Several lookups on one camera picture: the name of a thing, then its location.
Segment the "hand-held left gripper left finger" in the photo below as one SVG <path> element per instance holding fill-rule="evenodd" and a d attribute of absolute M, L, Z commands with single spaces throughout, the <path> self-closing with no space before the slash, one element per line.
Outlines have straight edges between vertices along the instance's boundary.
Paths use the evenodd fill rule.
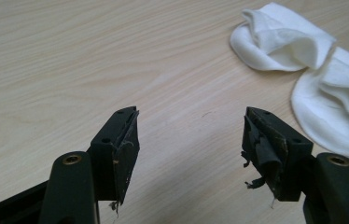
<path fill-rule="evenodd" d="M 88 149 L 95 199 L 112 202 L 115 211 L 125 200 L 140 150 L 138 115 L 135 106 L 116 111 L 92 139 Z"/>

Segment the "white sock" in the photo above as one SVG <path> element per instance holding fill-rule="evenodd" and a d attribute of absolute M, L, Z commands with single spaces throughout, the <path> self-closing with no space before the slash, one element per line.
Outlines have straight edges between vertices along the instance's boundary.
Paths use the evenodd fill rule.
<path fill-rule="evenodd" d="M 349 156 L 349 52 L 337 48 L 297 81 L 291 103 L 301 128 L 318 145 Z"/>
<path fill-rule="evenodd" d="M 298 71 L 323 65 L 336 39 L 301 15 L 276 3 L 242 12 L 244 22 L 230 46 L 248 66 L 260 71 Z"/>

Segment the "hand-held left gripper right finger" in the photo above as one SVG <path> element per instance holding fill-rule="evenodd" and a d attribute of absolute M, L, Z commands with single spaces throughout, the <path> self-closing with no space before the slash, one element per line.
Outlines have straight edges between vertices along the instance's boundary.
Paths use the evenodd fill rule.
<path fill-rule="evenodd" d="M 314 144 L 273 113 L 248 106 L 244 115 L 241 155 L 257 169 L 260 178 L 246 182 L 249 189 L 267 184 L 275 199 L 300 198 L 300 168 L 312 155 Z"/>

